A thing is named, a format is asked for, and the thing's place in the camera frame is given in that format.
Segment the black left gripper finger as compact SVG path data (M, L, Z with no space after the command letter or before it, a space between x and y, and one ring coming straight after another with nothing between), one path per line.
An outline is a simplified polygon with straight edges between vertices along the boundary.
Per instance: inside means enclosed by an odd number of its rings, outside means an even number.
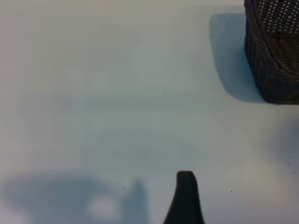
M176 189L164 224L204 224L198 184L192 171L177 172Z

